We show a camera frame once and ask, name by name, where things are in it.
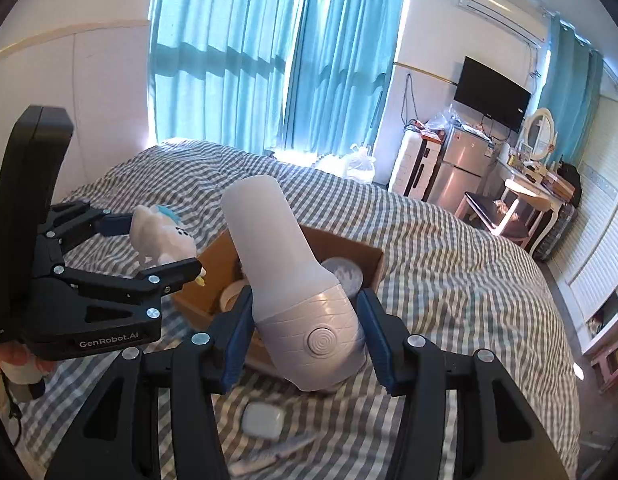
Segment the teal window curtain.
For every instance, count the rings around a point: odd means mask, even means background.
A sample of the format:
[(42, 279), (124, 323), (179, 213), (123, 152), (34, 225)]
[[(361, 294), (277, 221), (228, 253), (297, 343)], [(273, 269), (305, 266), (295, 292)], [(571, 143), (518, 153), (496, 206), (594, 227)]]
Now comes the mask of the teal window curtain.
[(372, 146), (403, 0), (152, 0), (159, 140), (249, 153)]

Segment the white ointment tube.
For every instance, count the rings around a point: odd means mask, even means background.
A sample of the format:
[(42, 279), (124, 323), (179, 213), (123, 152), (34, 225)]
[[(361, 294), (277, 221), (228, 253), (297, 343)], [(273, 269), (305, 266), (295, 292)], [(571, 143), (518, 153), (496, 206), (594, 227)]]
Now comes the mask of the white ointment tube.
[(240, 460), (236, 460), (236, 462), (228, 466), (229, 473), (232, 477), (242, 477), (246, 476), (246, 474), (266, 469), (279, 460), (286, 460), (289, 456), (311, 444), (317, 437), (318, 435), (314, 432), (297, 434), (297, 436), (276, 443), (269, 448), (263, 448)]

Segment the teal side curtain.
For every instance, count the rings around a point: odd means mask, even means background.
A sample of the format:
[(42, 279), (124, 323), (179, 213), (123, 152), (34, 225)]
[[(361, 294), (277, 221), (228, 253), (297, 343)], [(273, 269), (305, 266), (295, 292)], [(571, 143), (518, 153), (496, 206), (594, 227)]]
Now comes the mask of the teal side curtain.
[(549, 160), (577, 166), (598, 109), (603, 58), (559, 14), (551, 20), (549, 39), (550, 63), (539, 99), (539, 106), (551, 113), (556, 130), (556, 147)]

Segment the black wall television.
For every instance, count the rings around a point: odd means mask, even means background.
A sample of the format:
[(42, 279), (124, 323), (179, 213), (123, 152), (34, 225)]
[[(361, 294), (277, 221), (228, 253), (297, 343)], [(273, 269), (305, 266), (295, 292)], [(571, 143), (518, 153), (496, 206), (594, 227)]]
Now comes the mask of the black wall television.
[(518, 131), (531, 97), (528, 90), (513, 80), (466, 56), (453, 99), (509, 130)]

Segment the silver refrigerator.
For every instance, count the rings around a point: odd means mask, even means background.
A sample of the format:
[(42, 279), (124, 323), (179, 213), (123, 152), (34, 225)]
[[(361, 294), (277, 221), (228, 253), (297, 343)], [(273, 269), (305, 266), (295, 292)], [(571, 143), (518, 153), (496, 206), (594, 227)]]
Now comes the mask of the silver refrigerator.
[(453, 128), (428, 191), (427, 202), (454, 212), (465, 192), (475, 193), (486, 174), (495, 144), (484, 134)]

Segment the white plush toy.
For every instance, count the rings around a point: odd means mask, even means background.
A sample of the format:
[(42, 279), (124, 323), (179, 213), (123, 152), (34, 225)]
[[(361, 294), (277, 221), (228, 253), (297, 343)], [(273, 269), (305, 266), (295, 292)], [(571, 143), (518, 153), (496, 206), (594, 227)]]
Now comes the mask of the white plush toy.
[(194, 238), (185, 231), (179, 217), (165, 206), (136, 206), (129, 237), (141, 270), (197, 257)]

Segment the white hair dryer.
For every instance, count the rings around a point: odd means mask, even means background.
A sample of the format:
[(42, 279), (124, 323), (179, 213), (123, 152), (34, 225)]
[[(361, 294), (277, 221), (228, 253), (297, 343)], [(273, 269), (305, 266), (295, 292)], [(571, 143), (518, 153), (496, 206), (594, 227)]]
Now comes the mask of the white hair dryer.
[(273, 177), (229, 185), (221, 209), (253, 293), (251, 313), (277, 372), (330, 390), (365, 364), (364, 334), (336, 276), (318, 262)]

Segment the checkered bed quilt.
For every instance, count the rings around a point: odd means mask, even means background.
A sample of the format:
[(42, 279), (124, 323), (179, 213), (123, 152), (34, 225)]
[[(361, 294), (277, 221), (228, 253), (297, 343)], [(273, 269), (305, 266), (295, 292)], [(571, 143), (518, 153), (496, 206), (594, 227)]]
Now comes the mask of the checkered bed quilt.
[[(572, 352), (544, 276), (508, 240), (374, 185), (204, 141), (148, 148), (76, 188), (72, 197), (116, 212), (164, 205), (205, 248), (225, 228), (224, 188), (256, 174), (277, 179), (299, 223), (382, 250), (377, 296), (411, 332), (446, 351), (495, 352), (574, 476), (580, 423)], [(307, 431), (317, 436), (307, 448), (260, 471), (261, 478), (385, 476), (403, 402), (386, 393), (371, 367), (327, 396), (246, 370), (229, 394), (213, 402), (223, 452), (232, 462), (263, 447), (262, 440), (241, 431), (251, 400), (285, 409), (285, 436)]]

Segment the tape roll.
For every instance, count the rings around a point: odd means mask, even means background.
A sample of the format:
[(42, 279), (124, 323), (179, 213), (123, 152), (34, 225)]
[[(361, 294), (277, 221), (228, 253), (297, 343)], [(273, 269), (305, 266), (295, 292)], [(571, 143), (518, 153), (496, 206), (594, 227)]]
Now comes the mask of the tape roll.
[(238, 280), (227, 287), (225, 287), (220, 295), (219, 306), (222, 312), (227, 312), (233, 309), (234, 304), (239, 298), (244, 287), (248, 286), (249, 283), (245, 278), (243, 280)]

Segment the clear floss pick jar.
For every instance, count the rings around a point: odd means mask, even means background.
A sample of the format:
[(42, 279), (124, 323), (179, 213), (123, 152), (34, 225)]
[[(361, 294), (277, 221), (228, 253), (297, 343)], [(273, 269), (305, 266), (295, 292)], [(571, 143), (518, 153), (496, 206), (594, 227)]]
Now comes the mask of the clear floss pick jar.
[(323, 268), (330, 271), (344, 289), (347, 298), (354, 302), (360, 292), (364, 276), (360, 266), (343, 257), (332, 257), (322, 261)]

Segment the clear water jug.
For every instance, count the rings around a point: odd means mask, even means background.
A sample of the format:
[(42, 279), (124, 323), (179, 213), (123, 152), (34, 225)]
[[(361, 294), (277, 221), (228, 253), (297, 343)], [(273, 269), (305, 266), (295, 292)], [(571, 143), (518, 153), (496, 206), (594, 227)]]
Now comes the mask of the clear water jug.
[(344, 158), (343, 177), (362, 184), (371, 184), (375, 177), (375, 158), (367, 146), (352, 144)]

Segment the oval vanity mirror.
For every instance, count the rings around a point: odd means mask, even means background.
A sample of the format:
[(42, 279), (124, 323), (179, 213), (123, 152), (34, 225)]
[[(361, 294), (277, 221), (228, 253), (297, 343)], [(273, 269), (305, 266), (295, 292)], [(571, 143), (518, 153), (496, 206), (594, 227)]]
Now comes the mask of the oval vanity mirror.
[(543, 162), (556, 148), (557, 137), (550, 110), (540, 107), (525, 119), (521, 133), (521, 150), (528, 160)]

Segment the black cushioned stool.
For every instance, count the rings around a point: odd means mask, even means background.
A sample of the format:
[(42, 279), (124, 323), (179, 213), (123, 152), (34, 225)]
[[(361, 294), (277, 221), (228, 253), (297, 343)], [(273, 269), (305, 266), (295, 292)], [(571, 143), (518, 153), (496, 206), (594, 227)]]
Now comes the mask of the black cushioned stool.
[(459, 220), (475, 219), (493, 236), (501, 236), (518, 246), (523, 246), (530, 237), (530, 231), (518, 215), (521, 205), (522, 202), (518, 197), (508, 205), (503, 200), (465, 192), (454, 217)]

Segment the white suitcase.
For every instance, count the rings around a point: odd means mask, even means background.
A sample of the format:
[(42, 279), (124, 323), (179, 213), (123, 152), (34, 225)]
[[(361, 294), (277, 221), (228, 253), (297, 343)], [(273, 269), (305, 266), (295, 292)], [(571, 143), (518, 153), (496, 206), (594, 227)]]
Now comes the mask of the white suitcase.
[(389, 180), (390, 192), (424, 200), (441, 149), (439, 135), (428, 130), (407, 130)]

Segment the white earbuds case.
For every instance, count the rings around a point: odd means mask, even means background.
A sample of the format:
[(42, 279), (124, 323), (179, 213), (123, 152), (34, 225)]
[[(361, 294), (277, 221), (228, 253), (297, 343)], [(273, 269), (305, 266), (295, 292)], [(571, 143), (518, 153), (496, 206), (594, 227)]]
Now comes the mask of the white earbuds case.
[(284, 411), (278, 406), (249, 402), (243, 411), (241, 429), (248, 437), (277, 440), (281, 436), (284, 419)]

